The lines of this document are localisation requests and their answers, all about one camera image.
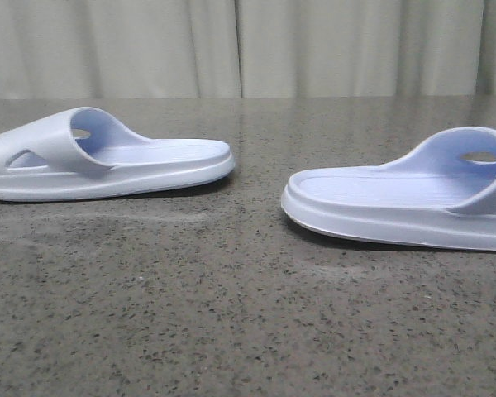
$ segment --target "textured footbed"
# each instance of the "textured footbed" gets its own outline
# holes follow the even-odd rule
[[[82,140],[76,140],[81,146]],[[221,154],[221,145],[205,140],[157,140],[129,146],[103,147],[95,151],[85,150],[95,160],[105,164],[166,164],[180,161],[205,160]],[[45,165],[44,159],[32,152],[25,152],[16,158],[12,168],[37,167]]]
[[[460,203],[489,186],[491,175],[408,175],[385,171],[362,175],[312,175],[298,183],[321,201],[370,207],[445,207]]]

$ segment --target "speckled gray surface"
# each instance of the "speckled gray surface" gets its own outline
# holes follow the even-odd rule
[[[0,132],[79,105],[228,141],[194,189],[0,203],[0,396],[496,396],[496,253],[293,225],[306,168],[379,164],[496,128],[496,97],[0,101]]]

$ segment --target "curtain fold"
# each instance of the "curtain fold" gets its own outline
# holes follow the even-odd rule
[[[496,0],[0,0],[0,98],[496,93]]]

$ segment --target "slipper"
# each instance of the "slipper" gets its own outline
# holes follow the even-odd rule
[[[281,206],[328,236],[496,251],[496,130],[453,128],[383,165],[299,172]]]
[[[73,130],[82,130],[74,136]],[[111,114],[75,108],[0,135],[0,200],[95,199],[206,184],[233,170],[230,147],[150,139]]]

